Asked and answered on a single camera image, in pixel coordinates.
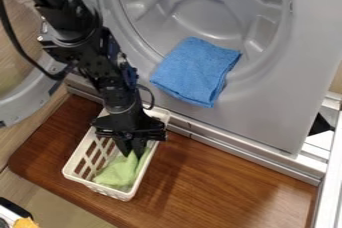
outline wooden shelf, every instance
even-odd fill
[[[174,133],[130,202],[65,179],[63,166],[101,109],[70,97],[12,155],[10,169],[119,227],[309,227],[315,187]]]

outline gray washing machine panel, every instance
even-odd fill
[[[300,150],[341,59],[340,0],[92,1],[159,106],[290,153]],[[188,36],[243,52],[213,109],[148,82]]]

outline wire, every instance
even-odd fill
[[[52,79],[52,80],[63,80],[66,76],[66,71],[69,70],[69,67],[66,67],[63,71],[56,73],[56,74],[51,74],[48,71],[46,71],[42,66],[40,66],[35,60],[33,60],[29,55],[26,54],[26,52],[24,51],[24,49],[22,48],[22,46],[20,45],[17,36],[14,33],[14,30],[12,28],[11,22],[8,18],[7,12],[6,12],[6,8],[5,8],[5,4],[4,4],[4,0],[0,0],[0,20],[2,22],[2,25],[5,29],[5,32],[8,36],[8,38],[10,39],[10,41],[12,42],[14,48],[17,50],[17,52],[27,61],[29,62],[31,65],[33,65],[34,67],[36,67],[39,71],[41,71],[42,73],[44,73],[44,75],[46,75],[48,78]]]
[[[153,95],[152,91],[151,91],[148,87],[145,87],[145,86],[143,86],[143,85],[141,85],[141,84],[137,84],[137,88],[138,88],[138,89],[142,89],[142,90],[147,91],[148,93],[150,93],[150,95],[151,95],[151,103],[150,103],[150,106],[147,107],[147,108],[144,107],[144,109],[145,109],[145,110],[152,110],[153,107],[154,107],[154,102],[155,102],[154,95]]]

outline yellow object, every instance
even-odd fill
[[[39,228],[39,226],[31,218],[21,218],[14,223],[13,228]]]

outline plastic laundry basket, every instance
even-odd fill
[[[151,117],[160,119],[166,125],[169,122],[170,113],[166,110],[154,108],[151,111],[145,112]],[[107,115],[106,110],[103,110],[100,113],[100,116],[104,115]],[[151,152],[133,186],[122,188],[122,190],[113,189],[96,184],[92,182],[92,179],[95,177],[96,172],[105,167],[110,161],[120,156],[121,152],[115,146],[115,142],[112,139],[103,137],[98,138],[95,135],[95,128],[91,127],[64,166],[62,172],[65,178],[84,184],[94,192],[98,192],[118,200],[129,201],[136,194],[158,144],[158,141],[150,140],[147,142],[147,147],[151,148]]]

